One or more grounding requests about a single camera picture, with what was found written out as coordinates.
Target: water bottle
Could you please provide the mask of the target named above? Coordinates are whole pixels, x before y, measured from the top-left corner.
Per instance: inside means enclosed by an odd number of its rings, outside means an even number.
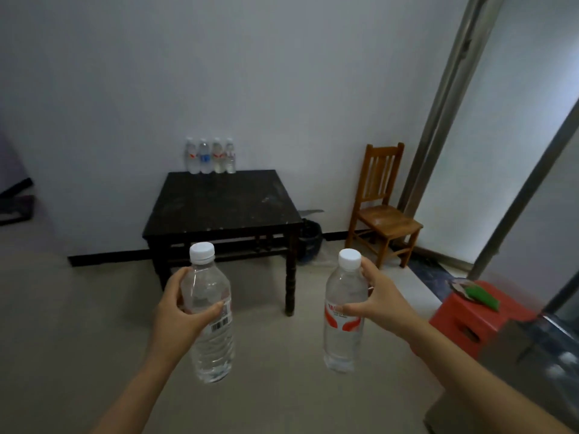
[[[213,143],[213,169],[216,174],[225,172],[225,152],[223,152],[219,138],[216,138]]]
[[[228,174],[235,173],[235,148],[231,138],[227,139],[227,146],[225,146],[225,172]]]
[[[192,138],[187,137],[186,146],[185,167],[187,167],[187,170],[190,174],[198,174],[201,166],[199,164],[197,149],[195,148],[195,144],[193,143]]]
[[[223,379],[231,371],[234,356],[231,285],[215,266],[215,248],[210,242],[198,242],[189,249],[191,270],[181,282],[186,310],[199,313],[223,301],[221,315],[197,338],[190,354],[197,377],[206,384]]]
[[[210,174],[213,172],[213,166],[211,165],[211,152],[209,151],[209,145],[205,138],[199,140],[199,159],[201,162],[201,173]]]
[[[330,370],[340,373],[354,371],[364,318],[346,316],[335,307],[368,299],[368,284],[359,269],[361,260],[358,251],[343,249],[338,255],[339,266],[326,283],[324,362]]]

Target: hand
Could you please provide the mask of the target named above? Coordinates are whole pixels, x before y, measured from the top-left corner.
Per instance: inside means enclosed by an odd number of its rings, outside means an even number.
[[[179,309],[181,281],[189,268],[181,268],[171,276],[161,301],[155,309],[153,331],[145,362],[160,363],[173,369],[191,348],[201,331],[215,321],[223,308],[223,301],[215,303],[202,313],[189,314]]]
[[[374,287],[372,294],[362,303],[345,304],[338,310],[346,315],[369,318],[381,328],[404,338],[405,331],[422,319],[402,297],[394,282],[365,257],[362,257],[362,273]]]

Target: chair leg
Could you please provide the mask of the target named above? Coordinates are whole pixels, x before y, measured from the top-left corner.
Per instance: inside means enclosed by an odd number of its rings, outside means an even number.
[[[378,258],[376,259],[376,267],[380,269],[382,266],[382,262],[384,262],[384,257],[386,256],[386,252],[388,250],[388,244],[390,243],[389,239],[384,238],[384,243],[380,247],[380,252],[378,253]]]
[[[410,249],[408,250],[408,252],[404,253],[404,257],[402,258],[402,261],[400,262],[401,268],[406,268],[406,265],[408,265],[408,261],[410,260],[410,255],[412,254],[412,251],[414,250],[414,246],[416,245],[416,240],[418,239],[418,233],[420,233],[420,230],[416,230],[410,236],[410,240],[408,241],[408,247]]]
[[[356,213],[352,213],[352,219],[350,220],[350,228],[348,228],[348,237],[346,238],[346,243],[344,248],[350,248],[352,246],[352,241],[354,240],[354,230],[356,229]]]

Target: green object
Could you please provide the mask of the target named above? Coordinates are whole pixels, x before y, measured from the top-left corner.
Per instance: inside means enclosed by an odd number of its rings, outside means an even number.
[[[485,291],[484,288],[478,285],[468,285],[463,286],[463,288],[468,297],[498,312],[498,305],[501,302]]]

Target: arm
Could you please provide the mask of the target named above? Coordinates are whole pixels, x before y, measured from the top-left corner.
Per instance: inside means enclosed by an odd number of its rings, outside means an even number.
[[[193,315],[178,308],[181,299],[179,286],[188,270],[181,268],[167,282],[163,298],[155,310],[153,331],[143,365],[91,434],[140,433],[179,360],[203,328],[221,313],[223,302]]]
[[[347,315],[363,316],[406,340],[440,383],[463,399],[502,434],[570,434],[572,431],[524,395],[486,370],[416,314],[392,280],[362,258],[372,295],[363,303],[342,306]]]

